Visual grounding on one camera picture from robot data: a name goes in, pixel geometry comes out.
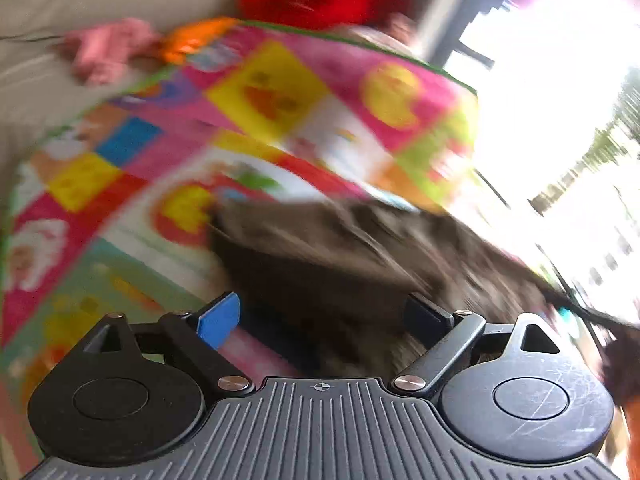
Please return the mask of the brown knit sweater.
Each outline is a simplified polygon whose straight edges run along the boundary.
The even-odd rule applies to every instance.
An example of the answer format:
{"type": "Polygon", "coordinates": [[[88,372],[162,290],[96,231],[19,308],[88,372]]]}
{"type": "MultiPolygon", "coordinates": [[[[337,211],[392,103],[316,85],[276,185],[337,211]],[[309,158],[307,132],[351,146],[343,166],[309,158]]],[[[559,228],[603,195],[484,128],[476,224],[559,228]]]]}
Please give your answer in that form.
{"type": "Polygon", "coordinates": [[[563,299],[449,214],[378,200],[218,205],[209,239],[246,303],[290,326],[326,376],[390,379],[425,349],[411,294],[494,323],[563,299]]]}

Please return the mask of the colourful cartoon blanket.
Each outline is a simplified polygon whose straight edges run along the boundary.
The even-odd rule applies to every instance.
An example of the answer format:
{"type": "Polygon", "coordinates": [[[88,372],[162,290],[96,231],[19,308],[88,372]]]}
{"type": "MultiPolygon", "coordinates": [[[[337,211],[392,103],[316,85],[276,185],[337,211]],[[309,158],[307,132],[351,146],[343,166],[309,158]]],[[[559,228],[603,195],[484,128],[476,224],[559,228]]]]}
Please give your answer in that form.
{"type": "Polygon", "coordinates": [[[51,132],[18,168],[2,223],[2,477],[37,463],[28,399],[104,314],[154,321],[221,293],[216,203],[437,208],[468,170],[476,118],[472,88],[414,58],[235,22],[51,132]]]}

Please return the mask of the orange toy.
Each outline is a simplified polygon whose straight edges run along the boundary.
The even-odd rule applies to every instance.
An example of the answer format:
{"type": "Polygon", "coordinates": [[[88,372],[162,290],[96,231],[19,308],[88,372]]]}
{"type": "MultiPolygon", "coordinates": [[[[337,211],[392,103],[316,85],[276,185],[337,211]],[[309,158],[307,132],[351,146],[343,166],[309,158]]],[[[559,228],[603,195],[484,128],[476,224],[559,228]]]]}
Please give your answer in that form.
{"type": "Polygon", "coordinates": [[[181,65],[189,56],[200,52],[237,24],[239,21],[236,18],[220,16],[183,25],[160,40],[156,48],[156,56],[164,63],[181,65]]]}

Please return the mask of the beige sofa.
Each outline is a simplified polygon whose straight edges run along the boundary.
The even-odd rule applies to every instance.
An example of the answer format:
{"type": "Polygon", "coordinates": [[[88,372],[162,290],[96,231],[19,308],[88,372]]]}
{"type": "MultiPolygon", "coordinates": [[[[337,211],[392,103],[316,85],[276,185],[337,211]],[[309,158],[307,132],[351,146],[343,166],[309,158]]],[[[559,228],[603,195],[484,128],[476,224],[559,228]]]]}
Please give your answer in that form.
{"type": "Polygon", "coordinates": [[[158,32],[235,14],[235,0],[1,0],[1,194],[17,165],[50,131],[160,69],[138,58],[120,81],[86,86],[63,54],[69,32],[140,18],[158,32]]]}

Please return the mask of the pink cloth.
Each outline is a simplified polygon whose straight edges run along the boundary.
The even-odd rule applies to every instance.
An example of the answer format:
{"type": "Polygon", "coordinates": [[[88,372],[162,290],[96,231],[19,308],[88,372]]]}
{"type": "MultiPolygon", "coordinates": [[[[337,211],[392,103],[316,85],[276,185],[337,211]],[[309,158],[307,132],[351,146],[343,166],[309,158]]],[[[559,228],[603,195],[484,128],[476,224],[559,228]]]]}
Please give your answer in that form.
{"type": "Polygon", "coordinates": [[[89,86],[112,84],[126,74],[132,58],[150,53],[160,34],[138,18],[69,32],[62,50],[72,61],[74,75],[89,86]]]}

